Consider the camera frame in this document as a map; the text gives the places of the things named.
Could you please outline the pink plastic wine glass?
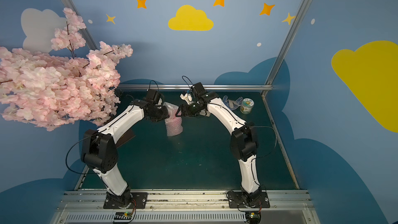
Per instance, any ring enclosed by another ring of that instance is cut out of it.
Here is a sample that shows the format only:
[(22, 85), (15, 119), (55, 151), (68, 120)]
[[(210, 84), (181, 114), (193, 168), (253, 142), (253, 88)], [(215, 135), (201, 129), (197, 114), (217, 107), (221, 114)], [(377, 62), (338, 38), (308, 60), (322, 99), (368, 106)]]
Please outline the pink plastic wine glass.
[(181, 118), (169, 118), (165, 120), (167, 136), (176, 136), (183, 132)]

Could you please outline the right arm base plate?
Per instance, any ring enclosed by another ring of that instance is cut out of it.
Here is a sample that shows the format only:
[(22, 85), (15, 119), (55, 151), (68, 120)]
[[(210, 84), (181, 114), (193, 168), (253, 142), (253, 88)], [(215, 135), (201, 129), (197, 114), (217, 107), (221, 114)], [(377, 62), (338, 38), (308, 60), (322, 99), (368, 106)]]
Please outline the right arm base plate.
[(268, 194), (261, 192), (258, 196), (245, 196), (239, 191), (228, 191), (226, 197), (229, 202), (229, 208), (270, 208)]

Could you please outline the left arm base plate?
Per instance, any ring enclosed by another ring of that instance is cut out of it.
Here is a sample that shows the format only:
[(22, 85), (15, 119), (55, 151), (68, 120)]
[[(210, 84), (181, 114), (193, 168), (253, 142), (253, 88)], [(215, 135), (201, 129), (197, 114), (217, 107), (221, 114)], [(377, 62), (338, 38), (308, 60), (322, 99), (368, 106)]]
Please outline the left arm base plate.
[(147, 192), (127, 192), (122, 196), (107, 193), (103, 209), (144, 209), (147, 197)]

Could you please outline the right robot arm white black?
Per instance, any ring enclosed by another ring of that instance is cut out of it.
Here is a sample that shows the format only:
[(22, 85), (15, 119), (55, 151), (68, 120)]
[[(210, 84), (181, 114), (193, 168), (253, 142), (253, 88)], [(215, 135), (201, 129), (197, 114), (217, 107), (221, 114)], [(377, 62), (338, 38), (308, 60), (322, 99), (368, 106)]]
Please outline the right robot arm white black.
[(197, 117), (201, 113), (214, 115), (231, 135), (230, 151), (238, 160), (241, 173), (241, 197), (249, 207), (257, 206), (262, 189), (257, 176), (256, 159), (258, 136), (255, 125), (245, 122), (230, 110), (215, 92), (208, 92), (201, 83), (183, 91), (185, 102), (177, 110), (177, 117)]

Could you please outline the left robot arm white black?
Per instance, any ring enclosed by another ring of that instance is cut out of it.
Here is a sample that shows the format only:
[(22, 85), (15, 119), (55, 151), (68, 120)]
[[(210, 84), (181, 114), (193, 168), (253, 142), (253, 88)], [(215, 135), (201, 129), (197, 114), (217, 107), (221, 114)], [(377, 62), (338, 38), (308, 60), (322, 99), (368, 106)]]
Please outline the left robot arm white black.
[(128, 183), (123, 179), (117, 163), (117, 148), (134, 137), (131, 127), (143, 119), (152, 122), (169, 117), (163, 105), (164, 96), (154, 90), (147, 90), (142, 99), (133, 100), (128, 107), (108, 124), (84, 134), (81, 160), (98, 175), (106, 186), (104, 209), (129, 209), (135, 207)]

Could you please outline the bubble wrap sheet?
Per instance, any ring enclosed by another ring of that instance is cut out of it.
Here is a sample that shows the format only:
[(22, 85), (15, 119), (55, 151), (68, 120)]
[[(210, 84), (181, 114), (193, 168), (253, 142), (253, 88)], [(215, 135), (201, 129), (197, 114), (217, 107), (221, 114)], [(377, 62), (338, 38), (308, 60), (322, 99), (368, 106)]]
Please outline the bubble wrap sheet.
[(165, 119), (167, 136), (177, 136), (183, 132), (182, 118), (176, 117), (179, 107), (168, 102), (165, 102), (164, 105), (169, 113), (169, 118)]

